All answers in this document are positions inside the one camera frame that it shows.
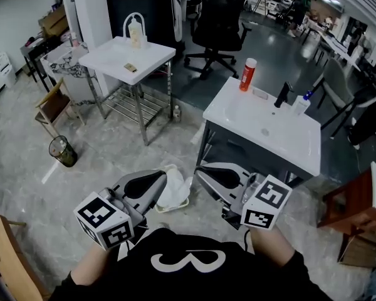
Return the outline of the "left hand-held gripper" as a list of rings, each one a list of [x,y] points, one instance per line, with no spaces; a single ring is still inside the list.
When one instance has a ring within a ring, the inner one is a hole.
[[[145,213],[166,184],[166,173],[158,169],[127,174],[112,188],[91,193],[74,214],[85,234],[104,250],[125,241],[136,244],[147,231]]]

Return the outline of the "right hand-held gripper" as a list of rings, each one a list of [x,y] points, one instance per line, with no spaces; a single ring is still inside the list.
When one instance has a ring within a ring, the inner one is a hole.
[[[251,176],[253,181],[247,182],[249,172],[230,162],[197,166],[195,174],[215,200],[228,205],[222,218],[237,230],[242,225],[271,230],[292,193],[287,184],[272,175],[262,182]]]

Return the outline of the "white laundry basket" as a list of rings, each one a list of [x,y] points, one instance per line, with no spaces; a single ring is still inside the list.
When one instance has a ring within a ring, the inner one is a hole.
[[[170,212],[170,211],[174,211],[176,209],[180,209],[180,208],[184,208],[186,207],[187,205],[189,204],[189,197],[183,202],[181,203],[179,206],[177,207],[174,207],[174,208],[161,208],[157,203],[155,204],[155,209],[158,213],[167,213],[167,212]]]

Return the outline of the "person's right forearm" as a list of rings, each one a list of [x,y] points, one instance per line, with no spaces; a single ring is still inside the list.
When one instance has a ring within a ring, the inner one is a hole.
[[[249,232],[254,251],[268,257],[279,267],[286,265],[295,254],[295,249],[277,226],[271,230],[250,228]]]

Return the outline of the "person's left forearm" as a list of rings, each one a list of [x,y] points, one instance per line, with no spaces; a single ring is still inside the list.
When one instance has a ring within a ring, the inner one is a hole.
[[[70,272],[76,285],[89,286],[103,276],[117,262],[118,248],[104,250],[93,243],[77,266]]]

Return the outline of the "flat cardboard box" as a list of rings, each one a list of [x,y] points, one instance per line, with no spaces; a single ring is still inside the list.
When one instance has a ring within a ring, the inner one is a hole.
[[[343,234],[337,262],[361,268],[376,267],[376,230],[359,235]]]

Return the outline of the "brown cardboard box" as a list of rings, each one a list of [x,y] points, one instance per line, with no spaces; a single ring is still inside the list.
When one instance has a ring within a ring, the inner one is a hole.
[[[64,5],[38,20],[43,37],[61,36],[69,29]]]

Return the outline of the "white washbasin dark stand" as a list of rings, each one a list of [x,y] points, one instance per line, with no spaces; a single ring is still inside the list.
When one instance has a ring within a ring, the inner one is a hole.
[[[320,175],[321,125],[291,105],[276,108],[276,97],[264,100],[239,89],[228,78],[203,113],[204,133],[197,156],[202,162],[232,162],[248,172],[272,175],[291,187]]]

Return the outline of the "dark mesh waste bin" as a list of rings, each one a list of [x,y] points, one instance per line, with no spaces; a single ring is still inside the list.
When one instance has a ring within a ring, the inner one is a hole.
[[[78,160],[77,153],[68,142],[68,139],[63,135],[55,137],[50,142],[48,150],[50,156],[65,167],[73,167]]]

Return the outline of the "person's black printed shirt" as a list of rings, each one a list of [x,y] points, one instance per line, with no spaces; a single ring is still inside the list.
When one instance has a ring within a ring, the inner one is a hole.
[[[89,286],[68,276],[49,301],[332,301],[303,255],[279,267],[235,242],[156,229]]]

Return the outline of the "black faucet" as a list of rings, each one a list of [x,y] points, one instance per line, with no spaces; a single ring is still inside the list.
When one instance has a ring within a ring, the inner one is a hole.
[[[288,95],[290,92],[293,92],[293,86],[290,82],[285,82],[278,97],[276,98],[276,101],[274,103],[274,106],[276,108],[280,108],[283,103],[288,102]]]

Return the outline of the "orange bottle white cap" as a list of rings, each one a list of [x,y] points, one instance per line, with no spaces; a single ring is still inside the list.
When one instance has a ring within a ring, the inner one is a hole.
[[[251,81],[253,79],[253,75],[256,69],[257,61],[254,58],[248,58],[245,62],[243,75],[241,78],[241,82],[239,85],[239,89],[243,92],[247,92]]]

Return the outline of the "clear pump bottle blue pump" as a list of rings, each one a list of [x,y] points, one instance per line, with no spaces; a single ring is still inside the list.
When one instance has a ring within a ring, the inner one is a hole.
[[[304,114],[308,107],[311,105],[310,97],[312,95],[313,92],[309,90],[303,96],[297,96],[294,104],[291,106],[291,113],[296,116]]]

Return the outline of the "wooden chair brown seat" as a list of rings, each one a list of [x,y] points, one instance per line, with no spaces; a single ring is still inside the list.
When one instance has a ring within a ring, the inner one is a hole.
[[[35,106],[35,108],[38,110],[34,117],[35,121],[47,131],[52,139],[60,135],[55,128],[55,123],[57,123],[59,118],[62,115],[70,117],[68,110],[71,110],[75,117],[78,118],[83,125],[86,125],[63,77],[58,80],[57,84]]]

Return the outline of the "white washbasin steel stand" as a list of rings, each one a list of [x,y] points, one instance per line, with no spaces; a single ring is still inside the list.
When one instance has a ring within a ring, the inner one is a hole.
[[[171,77],[175,55],[176,49],[156,43],[136,49],[131,46],[130,39],[124,41],[117,36],[82,56],[79,64],[86,68],[86,73],[93,70],[96,74],[116,79],[118,85],[100,98],[94,91],[91,78],[87,76],[96,105],[103,118],[107,117],[103,111],[103,107],[106,107],[138,124],[143,142],[148,145],[147,129],[155,120],[163,114],[169,119],[173,118]],[[131,63],[137,71],[131,73],[126,70],[126,63]],[[142,82],[154,73],[163,73],[167,77],[166,98],[151,95],[142,88]]]

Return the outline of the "white marble counter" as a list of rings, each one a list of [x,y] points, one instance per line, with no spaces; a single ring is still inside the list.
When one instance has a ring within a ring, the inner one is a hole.
[[[85,43],[77,47],[65,42],[40,58],[41,64],[50,78],[57,82],[63,78],[72,99],[77,105],[94,104],[94,97],[87,80],[85,67],[79,59],[88,53]]]

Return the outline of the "grey chair black legs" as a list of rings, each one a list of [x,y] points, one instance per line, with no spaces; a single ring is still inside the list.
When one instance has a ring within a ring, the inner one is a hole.
[[[319,89],[322,91],[322,95],[317,109],[320,109],[325,99],[328,98],[336,110],[336,114],[321,126],[321,130],[329,126],[341,114],[345,114],[338,127],[330,136],[331,139],[335,138],[356,108],[367,108],[376,102],[375,87],[365,87],[355,93],[349,89],[343,68],[333,58],[327,61],[322,74],[317,79],[311,92],[315,93]]]

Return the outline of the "light wooden chair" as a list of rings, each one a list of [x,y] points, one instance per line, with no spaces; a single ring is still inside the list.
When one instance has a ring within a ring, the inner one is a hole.
[[[48,301],[51,293],[34,272],[15,238],[11,226],[25,222],[10,221],[0,214],[0,274],[16,301]]]

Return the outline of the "black office chair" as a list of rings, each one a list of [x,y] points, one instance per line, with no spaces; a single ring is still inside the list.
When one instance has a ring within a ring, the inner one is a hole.
[[[197,69],[201,80],[208,77],[214,62],[231,71],[234,78],[238,77],[233,67],[237,60],[231,53],[241,51],[247,32],[251,30],[239,23],[245,2],[246,0],[201,0],[201,13],[196,21],[192,41],[205,48],[205,51],[186,54],[184,58],[186,67],[193,58],[206,60],[204,67]]]

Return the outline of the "white arched faucet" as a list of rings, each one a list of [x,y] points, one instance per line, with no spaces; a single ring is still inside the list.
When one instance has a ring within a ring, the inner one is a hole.
[[[131,19],[133,20],[136,16],[138,16],[140,19],[141,19],[141,27],[142,27],[142,36],[145,36],[146,33],[145,33],[145,20],[144,20],[144,17],[138,13],[138,12],[133,12],[133,13],[130,13],[124,20],[123,22],[123,40],[126,41],[127,40],[127,24],[128,24],[128,21]]]

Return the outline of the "black side table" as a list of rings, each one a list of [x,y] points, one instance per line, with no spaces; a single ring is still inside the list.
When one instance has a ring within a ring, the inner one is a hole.
[[[46,74],[41,62],[41,58],[48,52],[46,41],[43,38],[36,38],[34,41],[29,40],[20,48],[20,51],[34,81],[38,83],[38,79],[36,78],[37,75],[44,89],[49,92],[49,88],[45,80],[48,75]]]

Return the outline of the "dark grey trash bin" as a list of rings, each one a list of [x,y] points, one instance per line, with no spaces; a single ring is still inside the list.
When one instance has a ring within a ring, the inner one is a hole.
[[[149,42],[176,49],[185,49],[182,39],[181,0],[107,0],[112,36],[123,35],[123,23],[131,13],[140,13],[145,21]]]

